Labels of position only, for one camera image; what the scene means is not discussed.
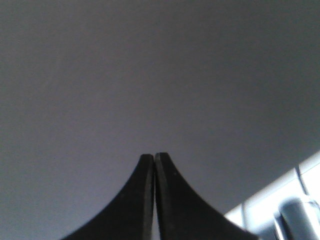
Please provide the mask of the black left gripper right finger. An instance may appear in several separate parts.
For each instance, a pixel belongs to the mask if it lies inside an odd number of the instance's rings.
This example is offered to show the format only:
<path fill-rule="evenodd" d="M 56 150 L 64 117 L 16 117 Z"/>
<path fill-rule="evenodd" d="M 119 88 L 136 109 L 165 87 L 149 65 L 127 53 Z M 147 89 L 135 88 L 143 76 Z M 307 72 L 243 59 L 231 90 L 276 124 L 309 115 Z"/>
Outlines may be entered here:
<path fill-rule="evenodd" d="M 154 159 L 155 197 L 162 240 L 257 240 L 259 237 L 225 218 L 187 183 L 170 155 Z"/>

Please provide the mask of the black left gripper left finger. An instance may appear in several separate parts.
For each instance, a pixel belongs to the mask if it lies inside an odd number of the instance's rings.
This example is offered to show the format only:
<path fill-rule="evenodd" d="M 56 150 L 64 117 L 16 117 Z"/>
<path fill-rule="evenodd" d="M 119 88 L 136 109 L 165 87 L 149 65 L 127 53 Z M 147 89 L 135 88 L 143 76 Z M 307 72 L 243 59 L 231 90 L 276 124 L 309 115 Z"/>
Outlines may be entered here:
<path fill-rule="evenodd" d="M 150 240 L 154 211 L 154 157 L 140 156 L 114 199 L 65 240 Z"/>

